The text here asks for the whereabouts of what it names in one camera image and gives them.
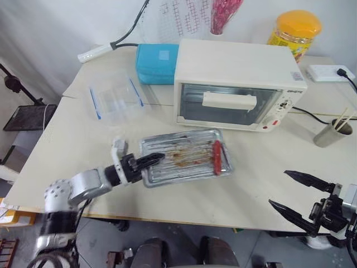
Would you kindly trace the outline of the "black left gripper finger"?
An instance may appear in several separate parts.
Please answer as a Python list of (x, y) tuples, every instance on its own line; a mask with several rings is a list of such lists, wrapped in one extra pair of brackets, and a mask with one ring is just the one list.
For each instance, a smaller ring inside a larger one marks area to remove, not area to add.
[(138, 159), (137, 160), (137, 167), (138, 167), (138, 170), (141, 171), (141, 170), (144, 170), (144, 169), (148, 169), (150, 168), (151, 166), (154, 166), (154, 165), (157, 165), (161, 160), (160, 159)]
[(151, 153), (136, 160), (138, 165), (155, 165), (165, 158), (163, 153)]

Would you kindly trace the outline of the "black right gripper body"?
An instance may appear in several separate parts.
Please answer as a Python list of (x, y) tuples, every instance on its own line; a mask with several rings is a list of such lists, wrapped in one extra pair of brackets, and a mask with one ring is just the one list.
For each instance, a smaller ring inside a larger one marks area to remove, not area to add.
[(309, 215), (314, 230), (310, 236), (316, 237), (320, 227), (326, 228), (335, 238), (345, 238), (345, 232), (350, 223), (342, 211), (343, 200), (339, 197), (342, 185), (334, 183), (313, 183), (312, 187), (329, 193), (329, 197), (315, 203)]

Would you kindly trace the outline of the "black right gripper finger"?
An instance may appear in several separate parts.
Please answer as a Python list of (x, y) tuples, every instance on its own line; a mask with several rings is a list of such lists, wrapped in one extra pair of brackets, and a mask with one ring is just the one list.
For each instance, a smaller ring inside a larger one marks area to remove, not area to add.
[(284, 173), (290, 176), (293, 180), (307, 187), (316, 188), (322, 192), (333, 193), (335, 188), (335, 184), (328, 183), (310, 174), (292, 170), (285, 170)]
[(272, 200), (268, 200), (269, 204), (286, 220), (293, 223), (300, 229), (303, 229), (311, 236), (316, 236), (319, 232), (320, 226), (303, 219), (302, 215), (292, 210), (291, 208), (277, 203)]

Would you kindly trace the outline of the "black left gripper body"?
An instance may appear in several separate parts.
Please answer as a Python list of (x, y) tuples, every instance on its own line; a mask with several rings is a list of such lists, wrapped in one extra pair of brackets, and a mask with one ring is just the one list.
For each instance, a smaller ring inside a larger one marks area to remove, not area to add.
[(128, 154), (122, 157), (120, 164), (129, 183), (136, 183), (142, 180), (142, 157), (136, 159), (134, 154)]

